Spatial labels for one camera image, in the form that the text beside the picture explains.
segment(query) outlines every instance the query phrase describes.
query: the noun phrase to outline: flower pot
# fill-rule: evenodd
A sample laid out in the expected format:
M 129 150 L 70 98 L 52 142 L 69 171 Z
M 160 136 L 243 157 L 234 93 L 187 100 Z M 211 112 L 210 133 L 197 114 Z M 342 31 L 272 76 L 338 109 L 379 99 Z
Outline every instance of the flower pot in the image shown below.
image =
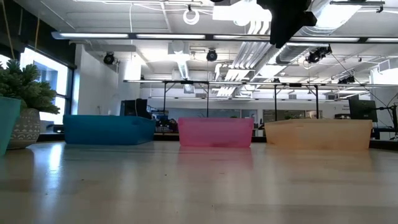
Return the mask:
M 6 153 L 12 128 L 19 116 L 21 101 L 0 97 L 0 156 Z
M 37 109 L 24 109 L 15 123 L 7 149 L 23 149 L 35 144 L 40 135 L 40 114 Z

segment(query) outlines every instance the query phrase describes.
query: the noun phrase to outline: pink bin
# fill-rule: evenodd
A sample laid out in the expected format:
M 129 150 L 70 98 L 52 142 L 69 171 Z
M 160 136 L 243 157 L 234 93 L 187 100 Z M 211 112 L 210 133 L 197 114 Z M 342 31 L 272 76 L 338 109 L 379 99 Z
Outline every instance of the pink bin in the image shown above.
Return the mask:
M 252 118 L 180 118 L 181 146 L 250 147 Z

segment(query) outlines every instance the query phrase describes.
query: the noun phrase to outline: green leaves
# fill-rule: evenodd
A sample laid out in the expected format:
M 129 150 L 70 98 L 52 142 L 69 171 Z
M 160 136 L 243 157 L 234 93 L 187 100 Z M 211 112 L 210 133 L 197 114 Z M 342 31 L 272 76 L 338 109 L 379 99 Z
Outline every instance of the green leaves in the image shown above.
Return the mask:
M 60 108 L 52 104 L 57 92 L 51 90 L 48 82 L 37 82 L 39 77 L 36 65 L 21 70 L 17 60 L 10 60 L 7 69 L 0 68 L 0 96 L 22 100 L 23 108 L 59 114 Z

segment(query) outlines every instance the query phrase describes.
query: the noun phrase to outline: table surface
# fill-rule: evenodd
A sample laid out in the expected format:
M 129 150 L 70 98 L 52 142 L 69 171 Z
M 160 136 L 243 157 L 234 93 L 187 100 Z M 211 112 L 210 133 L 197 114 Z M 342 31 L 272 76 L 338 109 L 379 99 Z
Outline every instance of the table surface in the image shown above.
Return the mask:
M 0 158 L 0 198 L 0 223 L 398 223 L 398 154 L 43 143 Z

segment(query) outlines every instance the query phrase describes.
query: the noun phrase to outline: blue bin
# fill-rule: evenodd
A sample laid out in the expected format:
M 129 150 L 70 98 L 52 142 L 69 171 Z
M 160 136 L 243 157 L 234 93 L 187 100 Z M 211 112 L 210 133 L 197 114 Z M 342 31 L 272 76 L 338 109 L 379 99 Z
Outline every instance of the blue bin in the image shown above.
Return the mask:
M 20 110 L 20 100 L 0 97 L 0 156 L 6 153 Z
M 155 121 L 136 116 L 64 115 L 67 144 L 137 145 L 152 141 Z

